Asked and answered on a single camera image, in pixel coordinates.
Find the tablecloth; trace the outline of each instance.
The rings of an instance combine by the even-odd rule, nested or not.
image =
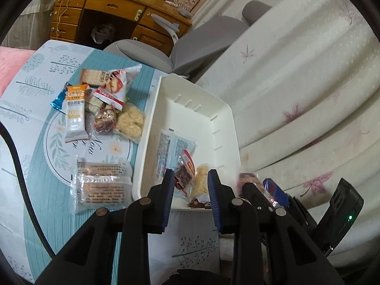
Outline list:
[[[50,107],[50,102],[66,81],[78,83],[82,68],[106,71],[136,64],[100,50],[50,40],[24,64],[0,98],[0,121],[15,142],[33,208],[56,253],[93,212],[69,214],[69,185],[76,155],[97,162],[126,158],[133,167],[138,147],[117,135],[64,143],[65,115]],[[128,94],[131,103],[144,110],[161,75],[143,65]],[[33,282],[50,258],[29,219],[2,139],[0,168],[0,248],[13,269]],[[172,212],[166,232],[149,236],[152,284],[161,284],[179,268],[218,272],[218,248],[211,213]],[[117,264],[116,255],[113,283]]]

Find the blue snack wrapper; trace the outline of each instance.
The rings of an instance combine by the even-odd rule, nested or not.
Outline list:
[[[276,183],[271,178],[266,178],[263,181],[264,188],[272,195],[272,197],[283,207],[288,207],[290,205],[288,195],[281,190]]]
[[[50,103],[50,105],[53,108],[59,110],[60,112],[63,112],[64,114],[66,114],[66,112],[64,110],[63,103],[64,103],[65,98],[66,98],[66,93],[67,93],[67,87],[68,86],[72,86],[72,85],[69,84],[68,82],[65,83],[65,87],[63,88],[63,90],[59,93],[59,95],[56,97],[56,99]]]

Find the circular design on tablecloth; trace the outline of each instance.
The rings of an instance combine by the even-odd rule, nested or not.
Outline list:
[[[67,186],[71,184],[77,157],[89,162],[117,163],[128,159],[132,152],[130,140],[121,139],[117,134],[97,135],[91,140],[65,143],[65,127],[66,115],[61,112],[54,114],[46,127],[43,144],[50,170]]]

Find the red and white snack bag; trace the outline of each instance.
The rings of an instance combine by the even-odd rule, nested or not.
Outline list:
[[[131,88],[132,82],[137,78],[142,68],[141,64],[125,69],[109,71],[110,79],[94,91],[94,96],[106,104],[122,110],[125,97]]]

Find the chair seat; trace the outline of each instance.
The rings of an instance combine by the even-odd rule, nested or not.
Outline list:
[[[104,51],[147,64],[165,73],[171,73],[173,63],[166,54],[145,43],[122,39],[106,47]]]

